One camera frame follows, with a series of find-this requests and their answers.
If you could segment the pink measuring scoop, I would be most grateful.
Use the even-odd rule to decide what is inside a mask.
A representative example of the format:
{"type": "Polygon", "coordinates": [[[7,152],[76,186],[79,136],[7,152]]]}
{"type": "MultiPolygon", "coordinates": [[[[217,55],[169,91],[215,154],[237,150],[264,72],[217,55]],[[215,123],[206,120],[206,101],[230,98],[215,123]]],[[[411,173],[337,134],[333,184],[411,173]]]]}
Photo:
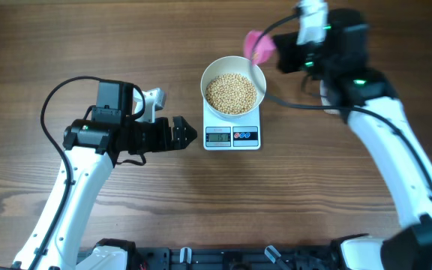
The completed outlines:
{"type": "Polygon", "coordinates": [[[276,50],[272,38],[265,34],[258,41],[261,31],[249,31],[244,39],[243,54],[246,59],[253,62],[254,65],[260,65],[267,62],[276,50]]]}

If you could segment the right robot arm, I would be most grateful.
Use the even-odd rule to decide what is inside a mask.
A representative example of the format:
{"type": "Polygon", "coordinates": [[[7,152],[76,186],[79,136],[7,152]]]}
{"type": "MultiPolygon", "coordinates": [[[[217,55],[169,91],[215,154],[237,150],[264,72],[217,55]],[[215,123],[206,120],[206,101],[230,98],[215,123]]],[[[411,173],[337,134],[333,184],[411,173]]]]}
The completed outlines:
{"type": "Polygon", "coordinates": [[[334,242],[342,269],[432,269],[432,163],[386,76],[368,66],[368,24],[352,9],[302,1],[300,29],[273,40],[284,73],[319,80],[323,110],[335,111],[362,141],[393,199],[401,230],[387,239],[334,242]]]}

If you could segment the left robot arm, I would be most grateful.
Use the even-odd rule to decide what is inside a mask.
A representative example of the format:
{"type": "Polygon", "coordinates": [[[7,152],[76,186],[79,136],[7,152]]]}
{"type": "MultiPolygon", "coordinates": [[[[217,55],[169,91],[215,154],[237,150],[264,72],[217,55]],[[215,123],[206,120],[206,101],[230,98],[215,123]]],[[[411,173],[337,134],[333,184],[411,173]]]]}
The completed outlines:
{"type": "Polygon", "coordinates": [[[150,112],[146,96],[130,82],[97,79],[97,102],[64,131],[62,144],[48,139],[61,157],[61,168],[31,236],[14,258],[12,269],[147,269],[132,241],[104,238],[90,255],[78,259],[83,233],[105,181],[127,152],[146,164],[147,152],[186,149],[197,131],[181,116],[142,121],[150,112]]]}

